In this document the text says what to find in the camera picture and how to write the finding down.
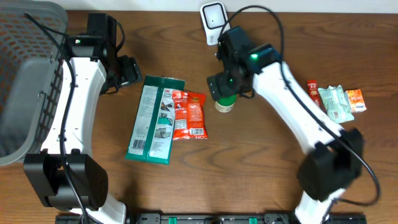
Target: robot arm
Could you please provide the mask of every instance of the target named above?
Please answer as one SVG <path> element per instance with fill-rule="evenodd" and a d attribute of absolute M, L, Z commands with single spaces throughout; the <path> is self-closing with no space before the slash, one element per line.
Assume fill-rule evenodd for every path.
<path fill-rule="evenodd" d="M 91 150 L 99 95 L 111 87 L 118 91 L 142 80 L 134 58 L 117 56 L 122 44 L 116 46 L 116 23 L 106 14 L 90 14 L 86 34 L 66 37 L 65 60 L 72 66 L 75 86 L 65 125 L 64 148 L 69 178 L 89 216 L 101 223 L 124 224 L 129 223 L 126 206 L 108 193 L 108 175 L 92 159 Z M 62 68 L 62 89 L 52 126 L 40 154 L 26 155 L 24 171 L 45 207 L 82 214 L 66 172 L 60 169 L 59 133 L 71 88 L 71 71 L 65 61 Z"/>
<path fill-rule="evenodd" d="M 292 76 L 287 64 L 284 64 L 284 73 L 290 81 L 290 86 L 298 94 L 300 99 L 320 118 L 326 126 L 340 137 L 343 129 L 333 122 L 311 98 L 304 92 Z M 314 119 L 302 108 L 291 92 L 285 87 L 280 72 L 280 65 L 274 62 L 262 69 L 261 74 L 253 76 L 253 89 L 258 95 L 266 99 L 279 113 L 287 126 L 297 138 L 304 154 L 315 150 L 315 144 L 322 142 L 328 144 L 334 139 L 326 133 Z M 301 202 L 295 210 L 295 216 L 300 223 L 322 223 L 333 205 L 333 200 L 344 193 L 345 189 L 338 189 L 331 193 L 324 201 L 314 200 L 307 193 L 303 193 Z"/>
<path fill-rule="evenodd" d="M 279 54 L 271 45 L 256 47 L 240 27 L 227 30 L 219 42 L 217 57 L 223 61 L 224 72 L 207 79 L 213 99 L 234 94 L 252 98 L 257 93 L 274 107 L 307 155 L 297 174 L 304 193 L 295 217 L 300 223 L 323 223 L 333 201 L 361 174 L 361 164 L 318 125 L 286 87 Z M 358 130 L 346 132 L 334 123 L 300 87 L 287 64 L 283 62 L 282 66 L 285 78 L 299 99 L 361 156 L 363 139 Z M 252 96 L 244 94 L 249 90 L 253 91 Z"/>

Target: red box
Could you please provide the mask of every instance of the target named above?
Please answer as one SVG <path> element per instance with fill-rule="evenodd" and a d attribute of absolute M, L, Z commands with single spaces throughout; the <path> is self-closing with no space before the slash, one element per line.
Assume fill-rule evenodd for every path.
<path fill-rule="evenodd" d="M 319 106 L 320 98 L 319 98 L 317 81 L 316 80 L 307 80 L 307 85 L 308 85 L 308 94 L 310 95 L 310 98 L 313 100 L 313 102 L 317 106 Z"/>

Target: white wall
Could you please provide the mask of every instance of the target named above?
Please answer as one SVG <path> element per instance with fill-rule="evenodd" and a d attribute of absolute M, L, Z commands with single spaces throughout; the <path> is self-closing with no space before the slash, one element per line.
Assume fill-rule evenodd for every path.
<path fill-rule="evenodd" d="M 206 0 L 44 0 L 65 9 L 126 11 L 198 11 Z M 398 13 L 398 0 L 222 0 L 227 11 L 260 4 L 279 12 Z"/>

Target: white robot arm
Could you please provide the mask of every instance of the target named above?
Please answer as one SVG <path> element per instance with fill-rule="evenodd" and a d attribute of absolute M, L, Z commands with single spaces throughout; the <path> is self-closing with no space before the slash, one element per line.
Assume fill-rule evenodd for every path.
<path fill-rule="evenodd" d="M 91 148 L 91 135 L 95 110 L 100 95 L 100 90 L 106 79 L 105 68 L 100 61 L 91 61 L 88 57 L 73 57 L 70 60 L 76 76 L 75 92 L 70 105 L 70 112 L 65 128 L 65 150 L 67 154 L 72 149 L 79 149 L 81 154 L 93 157 Z M 54 121 L 46 140 L 43 142 L 42 151 L 49 154 L 60 153 L 59 130 L 62 116 L 68 99 L 70 89 L 70 71 L 66 63 L 63 63 L 63 83 L 55 112 Z M 73 208 L 72 213 L 82 214 L 80 208 Z M 91 218 L 101 223 L 124 224 L 126 221 L 127 209 L 125 204 L 118 202 L 111 194 L 107 194 L 106 201 L 98 211 L 91 211 L 87 208 Z"/>
<path fill-rule="evenodd" d="M 304 193 L 295 218 L 303 224 L 323 223 L 334 201 L 361 174 L 362 135 L 333 122 L 300 87 L 275 48 L 256 47 L 240 27 L 222 34 L 216 56 L 223 61 L 224 71 L 208 77 L 211 96 L 214 100 L 234 94 L 252 98 L 257 93 L 279 113 L 306 155 L 297 174 Z M 249 90 L 252 96 L 244 94 Z M 352 153 L 341 142 L 349 144 Z"/>
<path fill-rule="evenodd" d="M 343 129 L 339 124 L 333 122 L 308 96 L 307 93 L 294 79 L 289 67 L 283 64 L 286 78 L 290 81 L 290 86 L 307 105 L 311 111 L 320 118 L 325 125 L 340 137 Z M 285 123 L 294 133 L 304 154 L 315 149 L 317 142 L 328 144 L 334 139 L 326 133 L 314 119 L 297 102 L 292 93 L 286 88 L 280 72 L 280 65 L 274 62 L 262 69 L 261 74 L 253 77 L 253 89 L 264 97 L 272 107 L 279 113 Z M 295 209 L 295 216 L 301 223 L 320 224 L 328 215 L 333 200 L 343 194 L 345 189 L 338 189 L 324 200 L 314 200 L 305 192 L 298 207 Z"/>

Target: green led light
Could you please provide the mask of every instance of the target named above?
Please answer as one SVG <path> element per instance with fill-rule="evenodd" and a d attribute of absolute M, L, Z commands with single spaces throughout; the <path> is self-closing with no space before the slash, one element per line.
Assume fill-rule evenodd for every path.
<path fill-rule="evenodd" d="M 250 57 L 253 59 L 257 59 L 259 56 L 258 56 L 258 54 L 252 54 L 252 55 L 250 55 Z"/>

